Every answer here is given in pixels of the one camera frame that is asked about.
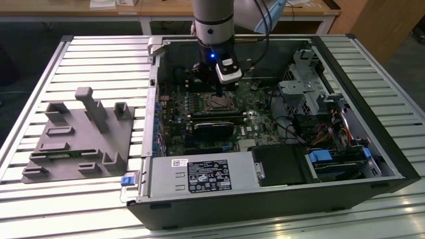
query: power supply label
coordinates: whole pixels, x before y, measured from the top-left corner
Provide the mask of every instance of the power supply label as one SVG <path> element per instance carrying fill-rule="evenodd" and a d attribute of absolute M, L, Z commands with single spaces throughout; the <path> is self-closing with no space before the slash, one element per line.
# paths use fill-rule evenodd
<path fill-rule="evenodd" d="M 205 193 L 232 189 L 227 160 L 188 163 L 191 193 Z"/>

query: wooden table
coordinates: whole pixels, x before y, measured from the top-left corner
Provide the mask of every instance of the wooden table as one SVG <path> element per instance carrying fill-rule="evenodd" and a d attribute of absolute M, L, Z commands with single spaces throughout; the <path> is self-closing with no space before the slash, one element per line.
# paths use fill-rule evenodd
<path fill-rule="evenodd" d="M 352 33 L 381 64 L 425 14 L 424 0 L 334 0 L 342 9 L 330 33 Z"/>
<path fill-rule="evenodd" d="M 302 8 L 285 8 L 280 21 L 318 21 L 317 33 L 328 33 L 341 11 L 332 10 L 322 0 L 297 6 Z M 152 35 L 152 21 L 192 21 L 192 16 L 188 0 L 139 0 L 136 6 L 101 11 L 89 10 L 89 0 L 0 0 L 3 22 L 137 21 L 145 35 Z"/>
<path fill-rule="evenodd" d="M 340 10 L 332 10 L 322 0 L 298 4 L 302 8 L 284 9 L 278 21 L 318 21 L 317 34 L 326 34 Z M 143 0 L 141 28 L 144 34 L 152 35 L 152 21 L 191 21 L 193 19 L 192 2 L 189 0 Z"/>

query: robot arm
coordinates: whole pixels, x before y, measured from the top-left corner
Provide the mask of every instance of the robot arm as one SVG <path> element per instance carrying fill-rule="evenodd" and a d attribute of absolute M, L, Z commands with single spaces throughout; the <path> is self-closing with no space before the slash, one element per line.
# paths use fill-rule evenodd
<path fill-rule="evenodd" d="M 270 31 L 276 26 L 285 2 L 286 0 L 192 0 L 201 52 L 201 63 L 195 66 L 195 74 L 200 78 L 209 78 L 207 81 L 213 82 L 217 88 L 220 84 L 232 83 L 243 77 L 233 50 L 235 24 L 266 34 L 266 29 Z"/>

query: metal rail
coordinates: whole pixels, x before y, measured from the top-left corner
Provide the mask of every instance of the metal rail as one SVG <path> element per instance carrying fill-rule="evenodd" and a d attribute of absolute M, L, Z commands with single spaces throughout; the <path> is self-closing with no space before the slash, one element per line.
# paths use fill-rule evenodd
<path fill-rule="evenodd" d="M 366 99 L 417 172 L 425 176 L 424 113 L 362 46 L 345 36 L 322 40 Z M 141 141 L 149 81 L 148 37 L 75 37 L 61 43 L 0 156 L 0 238 L 397 238 L 425 233 L 425 180 L 350 210 L 251 222 L 151 232 L 125 209 L 137 188 L 121 192 L 120 177 L 20 183 L 37 143 L 48 102 L 73 99 L 81 86 L 95 89 L 104 107 L 125 101 L 136 107 L 128 171 L 141 165 Z M 330 86 L 337 87 L 329 77 Z"/>

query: motherboard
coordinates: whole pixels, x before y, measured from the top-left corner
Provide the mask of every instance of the motherboard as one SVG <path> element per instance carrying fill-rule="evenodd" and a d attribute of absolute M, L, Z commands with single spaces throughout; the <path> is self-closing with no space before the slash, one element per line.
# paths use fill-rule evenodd
<path fill-rule="evenodd" d="M 256 145 L 280 144 L 268 101 L 266 88 L 256 80 L 239 81 L 221 96 L 164 83 L 160 103 L 167 156 L 239 152 Z"/>

